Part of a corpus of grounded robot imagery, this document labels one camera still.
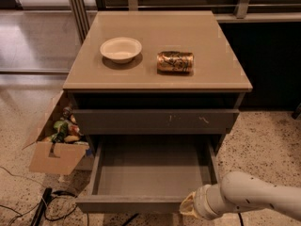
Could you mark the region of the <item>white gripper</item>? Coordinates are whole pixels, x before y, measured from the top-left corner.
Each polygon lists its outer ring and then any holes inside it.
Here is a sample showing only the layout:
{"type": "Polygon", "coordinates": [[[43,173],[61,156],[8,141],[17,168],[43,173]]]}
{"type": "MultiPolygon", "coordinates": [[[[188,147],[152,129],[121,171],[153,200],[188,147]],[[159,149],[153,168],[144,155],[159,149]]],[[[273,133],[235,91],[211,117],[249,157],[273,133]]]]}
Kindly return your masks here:
{"type": "Polygon", "coordinates": [[[213,220],[221,217],[218,212],[219,203],[221,193],[218,184],[201,186],[182,201],[180,213],[188,217],[213,220]]]}

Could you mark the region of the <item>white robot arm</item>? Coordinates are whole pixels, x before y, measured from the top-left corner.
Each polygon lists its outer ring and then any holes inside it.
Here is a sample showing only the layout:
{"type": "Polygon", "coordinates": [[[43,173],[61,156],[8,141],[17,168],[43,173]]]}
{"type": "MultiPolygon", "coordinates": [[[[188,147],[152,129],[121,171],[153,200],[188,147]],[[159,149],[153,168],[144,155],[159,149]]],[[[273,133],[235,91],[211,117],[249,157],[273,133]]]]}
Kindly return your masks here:
{"type": "Polygon", "coordinates": [[[271,209],[301,220],[301,188],[277,186],[241,171],[227,173],[215,185],[191,192],[181,203],[180,213],[213,220],[226,213],[271,209]]]}

